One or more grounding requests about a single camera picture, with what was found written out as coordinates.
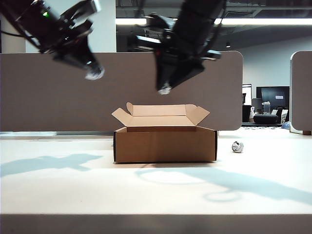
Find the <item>gray partition panel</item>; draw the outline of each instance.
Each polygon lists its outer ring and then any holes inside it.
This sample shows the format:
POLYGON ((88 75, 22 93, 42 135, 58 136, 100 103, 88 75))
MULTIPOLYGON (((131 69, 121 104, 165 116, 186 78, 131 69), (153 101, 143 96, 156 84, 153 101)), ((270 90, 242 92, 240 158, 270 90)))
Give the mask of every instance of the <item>gray partition panel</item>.
POLYGON ((312 130, 312 51, 292 55, 291 121, 297 130, 312 130))
POLYGON ((126 102, 136 105, 195 104, 211 114, 200 126, 235 130, 241 125, 242 55, 223 52, 205 61, 205 72, 161 96, 155 89, 151 53, 96 53, 105 75, 85 80, 85 72, 52 61, 49 55, 1 55, 1 131, 112 131, 111 116, 126 102))

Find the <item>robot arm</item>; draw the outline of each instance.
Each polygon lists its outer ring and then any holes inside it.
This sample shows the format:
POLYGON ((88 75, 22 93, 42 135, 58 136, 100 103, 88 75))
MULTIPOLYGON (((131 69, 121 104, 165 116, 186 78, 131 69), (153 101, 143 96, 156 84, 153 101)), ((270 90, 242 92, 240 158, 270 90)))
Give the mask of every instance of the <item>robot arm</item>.
POLYGON ((222 10, 225 12, 225 3, 225 0, 186 0, 176 22, 155 14, 146 17, 145 27, 161 32, 161 38, 136 36, 133 44, 138 49, 154 51, 156 88, 160 94, 168 94, 172 88, 203 72, 205 59, 220 58, 219 52, 210 50, 214 39, 208 38, 215 19, 222 10))
POLYGON ((0 0, 0 12, 22 37, 54 60, 87 70, 92 80, 104 73, 88 46, 92 23, 86 18, 97 11, 96 0, 81 1, 61 15, 44 0, 0 0), (77 20, 85 22, 75 26, 77 20))

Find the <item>open cardboard box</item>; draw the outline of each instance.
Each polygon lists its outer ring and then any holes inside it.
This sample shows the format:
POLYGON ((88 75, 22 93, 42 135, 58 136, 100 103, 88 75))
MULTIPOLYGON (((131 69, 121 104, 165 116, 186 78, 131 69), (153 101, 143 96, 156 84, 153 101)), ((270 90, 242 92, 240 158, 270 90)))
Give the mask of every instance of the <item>open cardboard box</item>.
POLYGON ((195 105, 127 103, 112 115, 125 127, 114 132, 115 163, 216 160, 217 132, 197 125, 210 113, 195 105))

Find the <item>white wall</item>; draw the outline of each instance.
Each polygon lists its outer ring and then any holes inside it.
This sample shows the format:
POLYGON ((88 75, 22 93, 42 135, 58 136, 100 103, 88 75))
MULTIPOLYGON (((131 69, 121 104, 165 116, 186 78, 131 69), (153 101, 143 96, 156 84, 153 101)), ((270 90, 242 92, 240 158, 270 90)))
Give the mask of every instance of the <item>white wall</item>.
POLYGON ((289 86, 290 59, 301 50, 312 50, 312 37, 238 49, 244 58, 243 83, 252 84, 253 98, 256 86, 289 86))
MULTIPOLYGON (((1 16, 1 29, 9 33, 19 34, 4 16, 1 16)), ((2 53, 25 53, 26 51, 24 38, 13 37, 3 33, 1 34, 1 46, 2 53)))
MULTIPOLYGON (((59 14, 73 6, 79 0, 46 0, 47 4, 59 14)), ((93 32, 89 36, 89 45, 93 52, 116 52, 116 1, 99 0, 102 10, 91 16, 93 32)), ((13 32, 14 29, 3 20, 2 29, 13 32)), ((2 37, 2 51, 4 53, 37 53, 38 50, 24 39, 11 36, 2 37)))

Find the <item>white table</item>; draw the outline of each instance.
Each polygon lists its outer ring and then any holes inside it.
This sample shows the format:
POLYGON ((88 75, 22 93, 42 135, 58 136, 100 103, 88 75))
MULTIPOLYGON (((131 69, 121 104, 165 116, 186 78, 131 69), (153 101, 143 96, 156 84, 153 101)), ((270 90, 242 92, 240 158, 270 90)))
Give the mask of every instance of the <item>white table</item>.
POLYGON ((209 164, 115 165, 105 136, 0 142, 2 233, 312 232, 311 136, 220 132, 209 164))

